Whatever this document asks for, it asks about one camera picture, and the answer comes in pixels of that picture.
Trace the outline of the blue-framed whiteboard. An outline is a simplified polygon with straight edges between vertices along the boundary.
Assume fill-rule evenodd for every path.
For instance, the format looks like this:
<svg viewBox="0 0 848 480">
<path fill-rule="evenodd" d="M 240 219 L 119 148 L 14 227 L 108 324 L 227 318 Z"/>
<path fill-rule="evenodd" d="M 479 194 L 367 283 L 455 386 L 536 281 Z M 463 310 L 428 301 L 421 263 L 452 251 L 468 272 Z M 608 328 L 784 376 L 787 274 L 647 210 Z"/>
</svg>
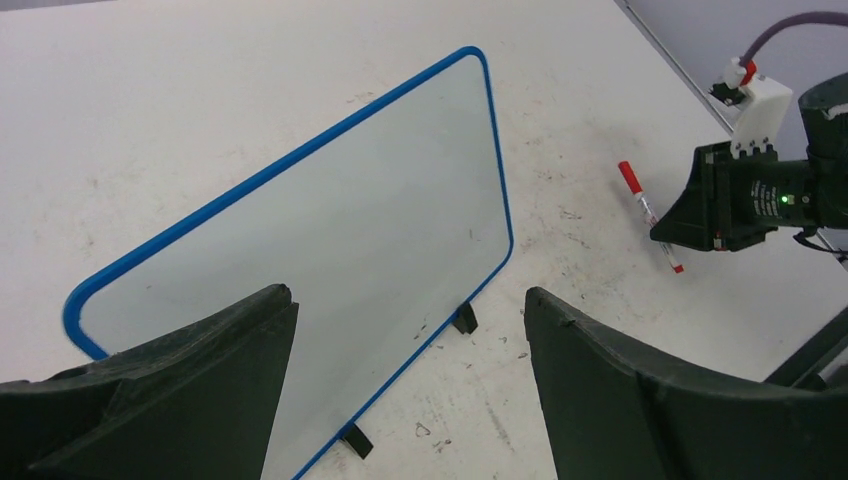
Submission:
<svg viewBox="0 0 848 480">
<path fill-rule="evenodd" d="M 81 282 L 99 360 L 271 284 L 300 306 L 261 475 L 301 477 L 503 268 L 491 80 L 463 47 Z"/>
</svg>

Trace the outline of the red whiteboard marker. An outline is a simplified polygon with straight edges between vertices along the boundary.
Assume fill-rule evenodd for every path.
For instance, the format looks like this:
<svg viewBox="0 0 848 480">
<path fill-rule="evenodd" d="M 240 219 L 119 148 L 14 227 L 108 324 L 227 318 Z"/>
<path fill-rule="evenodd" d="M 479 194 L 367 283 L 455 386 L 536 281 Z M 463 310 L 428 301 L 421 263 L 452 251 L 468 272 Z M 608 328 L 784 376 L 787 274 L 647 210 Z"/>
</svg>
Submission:
<svg viewBox="0 0 848 480">
<path fill-rule="evenodd" d="M 627 184 L 632 196 L 640 205 L 640 208 L 643 212 L 643 218 L 645 223 L 653 228 L 658 223 L 658 218 L 648 201 L 648 198 L 645 194 L 645 191 L 633 170 L 631 164 L 628 161 L 621 161 L 617 164 L 622 177 Z M 664 257 L 666 258 L 670 268 L 675 274 L 681 274 L 685 271 L 684 266 L 680 261 L 677 260 L 672 246 L 667 242 L 657 241 Z"/>
</svg>

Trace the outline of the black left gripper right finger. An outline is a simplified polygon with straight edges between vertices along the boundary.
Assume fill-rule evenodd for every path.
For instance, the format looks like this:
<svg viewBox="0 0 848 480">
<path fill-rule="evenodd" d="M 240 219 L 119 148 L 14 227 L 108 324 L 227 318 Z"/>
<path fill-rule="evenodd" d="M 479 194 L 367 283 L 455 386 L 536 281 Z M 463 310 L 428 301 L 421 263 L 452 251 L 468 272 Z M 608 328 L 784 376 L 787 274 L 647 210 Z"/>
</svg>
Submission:
<svg viewBox="0 0 848 480">
<path fill-rule="evenodd" d="M 530 288 L 524 325 L 561 479 L 843 479 L 847 385 L 755 382 Z"/>
</svg>

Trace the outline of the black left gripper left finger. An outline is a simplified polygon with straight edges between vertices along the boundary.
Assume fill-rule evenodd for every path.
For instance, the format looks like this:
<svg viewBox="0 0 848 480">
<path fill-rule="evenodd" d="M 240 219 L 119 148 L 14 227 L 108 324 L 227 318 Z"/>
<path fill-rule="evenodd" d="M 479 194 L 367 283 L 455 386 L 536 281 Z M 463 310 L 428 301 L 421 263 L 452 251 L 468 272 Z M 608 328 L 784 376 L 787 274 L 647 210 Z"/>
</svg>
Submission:
<svg viewBox="0 0 848 480">
<path fill-rule="evenodd" d="M 298 304 L 268 286 L 48 379 L 1 386 L 5 479 L 257 479 Z"/>
</svg>

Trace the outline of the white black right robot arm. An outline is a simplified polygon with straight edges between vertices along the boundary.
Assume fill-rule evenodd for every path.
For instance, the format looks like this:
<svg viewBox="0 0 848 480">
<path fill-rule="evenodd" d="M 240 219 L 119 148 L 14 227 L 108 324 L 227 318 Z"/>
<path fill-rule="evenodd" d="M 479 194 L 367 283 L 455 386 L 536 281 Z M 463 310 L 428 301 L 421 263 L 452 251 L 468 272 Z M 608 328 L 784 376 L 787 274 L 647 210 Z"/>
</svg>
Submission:
<svg viewBox="0 0 848 480">
<path fill-rule="evenodd" d="M 781 161 L 771 146 L 697 147 L 686 186 L 651 228 L 651 239 L 736 252 L 780 227 L 795 228 L 794 240 L 807 248 L 820 229 L 846 229 L 846 75 L 810 88 L 798 104 L 808 141 L 805 159 Z"/>
</svg>

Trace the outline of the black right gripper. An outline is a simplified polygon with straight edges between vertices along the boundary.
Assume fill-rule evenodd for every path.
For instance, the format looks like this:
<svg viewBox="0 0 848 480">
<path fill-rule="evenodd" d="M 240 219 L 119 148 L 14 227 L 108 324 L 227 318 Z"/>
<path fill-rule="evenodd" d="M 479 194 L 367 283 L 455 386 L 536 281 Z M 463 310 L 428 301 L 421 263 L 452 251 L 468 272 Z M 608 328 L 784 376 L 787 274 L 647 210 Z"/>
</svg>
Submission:
<svg viewBox="0 0 848 480">
<path fill-rule="evenodd" d="M 815 172 L 807 160 L 781 161 L 771 148 L 739 158 L 728 142 L 695 149 L 680 196 L 650 238 L 696 251 L 739 251 L 780 227 L 819 226 Z"/>
</svg>

